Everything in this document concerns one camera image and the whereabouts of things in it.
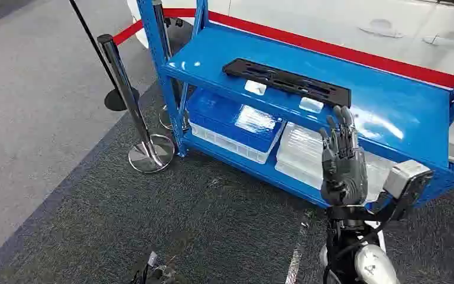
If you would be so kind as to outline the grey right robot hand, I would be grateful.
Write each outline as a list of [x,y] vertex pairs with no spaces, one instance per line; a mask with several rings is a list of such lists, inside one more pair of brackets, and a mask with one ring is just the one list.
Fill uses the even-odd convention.
[[335,105],[321,128],[323,182],[321,196],[330,206],[361,205],[368,194],[364,151],[347,106]]

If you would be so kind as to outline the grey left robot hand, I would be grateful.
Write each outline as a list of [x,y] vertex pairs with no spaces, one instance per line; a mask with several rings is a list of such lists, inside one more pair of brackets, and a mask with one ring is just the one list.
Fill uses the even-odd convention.
[[172,267],[158,266],[153,268],[144,279],[146,284],[172,284],[177,283],[176,271]]

